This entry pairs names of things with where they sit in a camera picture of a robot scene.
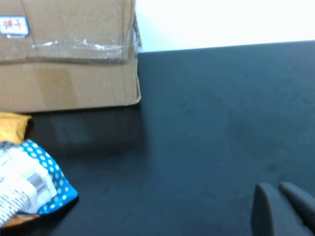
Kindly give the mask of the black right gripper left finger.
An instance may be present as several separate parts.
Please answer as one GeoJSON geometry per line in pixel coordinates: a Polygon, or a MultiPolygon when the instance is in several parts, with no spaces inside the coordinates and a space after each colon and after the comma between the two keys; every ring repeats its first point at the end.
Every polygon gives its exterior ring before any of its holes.
{"type": "Polygon", "coordinates": [[[254,236],[313,236],[278,188],[268,183],[256,185],[251,212],[254,236]]]}

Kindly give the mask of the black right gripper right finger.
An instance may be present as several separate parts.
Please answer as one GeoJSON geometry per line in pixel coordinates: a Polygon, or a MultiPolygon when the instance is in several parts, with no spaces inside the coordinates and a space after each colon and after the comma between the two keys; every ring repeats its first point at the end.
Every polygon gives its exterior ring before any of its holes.
{"type": "Polygon", "coordinates": [[[279,184],[279,190],[290,202],[305,225],[314,232],[315,198],[305,190],[290,182],[281,182],[279,184]]]}

